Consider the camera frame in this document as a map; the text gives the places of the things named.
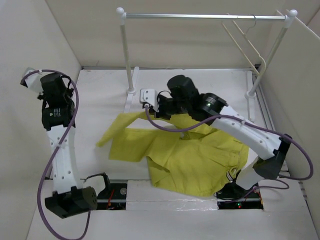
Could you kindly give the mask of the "yellow trousers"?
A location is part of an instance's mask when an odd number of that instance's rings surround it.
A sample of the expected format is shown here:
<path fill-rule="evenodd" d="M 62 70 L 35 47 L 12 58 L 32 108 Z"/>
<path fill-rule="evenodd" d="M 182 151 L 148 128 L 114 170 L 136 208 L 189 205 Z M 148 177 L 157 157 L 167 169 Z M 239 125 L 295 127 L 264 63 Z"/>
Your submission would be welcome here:
<path fill-rule="evenodd" d="M 246 165 L 249 147 L 206 124 L 181 135 L 160 129 L 130 128 L 145 112 L 120 113 L 96 143 L 112 142 L 109 159 L 147 159 L 151 183 L 181 194 L 210 197 L 235 179 Z"/>

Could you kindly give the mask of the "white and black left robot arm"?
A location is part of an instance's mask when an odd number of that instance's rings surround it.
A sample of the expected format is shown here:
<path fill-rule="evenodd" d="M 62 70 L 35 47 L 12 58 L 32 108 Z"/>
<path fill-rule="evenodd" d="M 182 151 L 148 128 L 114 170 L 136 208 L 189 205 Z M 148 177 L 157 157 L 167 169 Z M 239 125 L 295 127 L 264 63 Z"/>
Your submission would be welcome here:
<path fill-rule="evenodd" d="M 94 188 L 84 186 L 76 163 L 75 132 L 76 106 L 74 89 L 65 85 L 66 76 L 50 73 L 40 78 L 42 94 L 42 125 L 54 153 L 52 160 L 53 191 L 45 198 L 45 207 L 64 219 L 94 211 L 98 208 L 98 197 L 107 198 L 111 185 L 99 181 Z"/>

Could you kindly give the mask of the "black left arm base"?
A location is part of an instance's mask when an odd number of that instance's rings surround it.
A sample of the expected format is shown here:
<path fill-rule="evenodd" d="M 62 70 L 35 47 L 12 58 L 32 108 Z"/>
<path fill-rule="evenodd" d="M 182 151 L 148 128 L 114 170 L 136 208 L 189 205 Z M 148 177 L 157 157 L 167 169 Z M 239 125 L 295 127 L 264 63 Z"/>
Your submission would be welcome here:
<path fill-rule="evenodd" d="M 97 210 L 120 211 L 126 209 L 127 182 L 111 182 L 107 192 L 97 197 Z"/>

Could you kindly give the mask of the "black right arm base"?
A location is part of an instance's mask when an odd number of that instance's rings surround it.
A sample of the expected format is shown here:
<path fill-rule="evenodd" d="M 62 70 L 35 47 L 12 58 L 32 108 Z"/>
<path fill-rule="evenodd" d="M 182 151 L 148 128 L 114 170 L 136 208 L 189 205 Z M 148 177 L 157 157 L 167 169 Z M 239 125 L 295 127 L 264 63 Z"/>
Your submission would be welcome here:
<path fill-rule="evenodd" d="M 262 197 L 255 184 L 245 190 L 234 182 L 227 183 L 214 196 L 219 210 L 263 210 Z"/>

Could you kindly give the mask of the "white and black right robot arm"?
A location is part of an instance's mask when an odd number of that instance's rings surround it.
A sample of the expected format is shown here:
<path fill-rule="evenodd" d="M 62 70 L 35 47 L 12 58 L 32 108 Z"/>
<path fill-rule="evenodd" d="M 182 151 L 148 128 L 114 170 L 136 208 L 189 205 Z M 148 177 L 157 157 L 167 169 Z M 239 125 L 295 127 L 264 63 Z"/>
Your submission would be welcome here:
<path fill-rule="evenodd" d="M 240 115 L 226 100 L 207 92 L 200 93 L 193 80 L 183 74 L 167 82 L 169 96 L 155 90 L 146 91 L 144 99 L 150 104 L 148 113 L 156 119 L 170 120 L 186 114 L 196 122 L 175 132 L 189 132 L 208 125 L 230 135 L 256 153 L 256 158 L 239 171 L 231 191 L 243 197 L 262 180 L 276 180 L 285 161 L 292 138 L 287 134 L 260 127 Z"/>

